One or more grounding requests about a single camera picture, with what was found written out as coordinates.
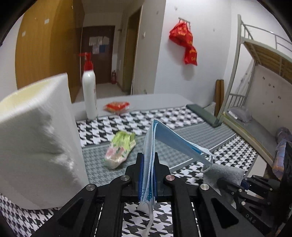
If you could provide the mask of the green floral tissue pack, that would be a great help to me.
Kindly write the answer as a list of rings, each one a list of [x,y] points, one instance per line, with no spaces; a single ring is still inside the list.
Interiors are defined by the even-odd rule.
[[[105,157],[104,164],[109,169],[116,169],[128,157],[136,145],[135,134],[125,131],[119,131],[111,140]]]

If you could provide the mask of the grey pillow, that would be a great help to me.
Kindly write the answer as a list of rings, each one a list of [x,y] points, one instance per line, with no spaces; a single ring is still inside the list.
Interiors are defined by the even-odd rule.
[[[252,120],[250,111],[244,106],[232,107],[228,110],[228,113],[233,114],[238,120],[244,123],[248,123]]]

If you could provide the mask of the wooden wardrobe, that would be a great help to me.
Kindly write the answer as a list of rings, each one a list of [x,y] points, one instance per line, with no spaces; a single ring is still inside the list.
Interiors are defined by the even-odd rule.
[[[81,0],[36,1],[24,14],[16,42],[17,88],[68,74],[71,101],[81,88]]]

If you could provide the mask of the red snack packet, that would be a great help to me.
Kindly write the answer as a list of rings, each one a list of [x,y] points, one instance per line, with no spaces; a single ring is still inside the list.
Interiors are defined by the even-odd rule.
[[[106,104],[103,107],[103,109],[105,111],[108,111],[108,112],[111,112],[111,113],[114,113],[114,114],[120,114],[120,113],[128,110],[129,107],[130,107],[130,103],[129,102],[117,102],[117,101],[114,101],[114,102]]]

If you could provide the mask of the black smartphone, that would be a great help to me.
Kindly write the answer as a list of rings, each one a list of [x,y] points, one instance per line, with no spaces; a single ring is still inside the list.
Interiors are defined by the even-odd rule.
[[[187,104],[186,108],[194,112],[196,115],[202,118],[206,123],[208,123],[213,128],[221,126],[222,124],[222,122],[218,118],[216,118],[207,110],[205,110],[201,106],[198,106],[197,104]]]

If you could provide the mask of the white pump bottle red top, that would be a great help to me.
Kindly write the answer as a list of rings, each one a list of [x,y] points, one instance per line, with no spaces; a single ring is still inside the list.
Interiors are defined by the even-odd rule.
[[[91,55],[90,52],[79,54],[80,57],[84,57],[82,88],[88,120],[94,120],[98,116],[96,80]]]

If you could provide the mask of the red fire extinguisher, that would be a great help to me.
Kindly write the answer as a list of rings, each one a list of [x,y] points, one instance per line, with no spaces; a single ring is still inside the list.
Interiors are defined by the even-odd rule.
[[[116,84],[116,71],[113,70],[111,74],[111,83]]]

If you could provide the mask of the white styrofoam box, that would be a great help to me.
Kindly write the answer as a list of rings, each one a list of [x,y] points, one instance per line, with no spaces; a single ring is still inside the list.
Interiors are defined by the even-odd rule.
[[[23,209],[61,207],[89,182],[67,74],[1,101],[1,194]]]

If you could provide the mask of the wall coat hook rack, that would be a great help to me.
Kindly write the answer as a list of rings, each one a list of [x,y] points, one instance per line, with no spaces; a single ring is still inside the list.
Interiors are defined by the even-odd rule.
[[[183,22],[185,22],[186,24],[188,24],[189,27],[191,27],[191,23],[190,23],[190,21],[188,21],[188,20],[186,20],[186,19],[183,19],[183,18],[181,18],[181,17],[178,17],[178,19],[179,19],[179,21],[183,21]]]

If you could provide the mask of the red hanging bag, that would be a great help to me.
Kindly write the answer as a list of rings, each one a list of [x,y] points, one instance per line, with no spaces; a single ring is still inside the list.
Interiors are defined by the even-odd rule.
[[[184,63],[197,66],[197,50],[193,46],[193,34],[186,21],[179,21],[169,32],[169,39],[185,48]]]

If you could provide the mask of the metal bunk bed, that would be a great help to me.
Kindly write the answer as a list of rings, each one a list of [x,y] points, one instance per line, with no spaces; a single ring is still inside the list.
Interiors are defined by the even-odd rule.
[[[228,113],[242,106],[252,115],[248,123]],[[238,16],[234,63],[218,118],[283,178],[285,148],[291,145],[291,40]]]

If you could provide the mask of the dark brown entrance door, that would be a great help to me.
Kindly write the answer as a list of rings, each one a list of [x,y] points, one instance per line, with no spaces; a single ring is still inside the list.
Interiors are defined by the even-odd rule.
[[[97,84],[111,81],[114,31],[115,26],[83,28],[81,51],[91,53]]]

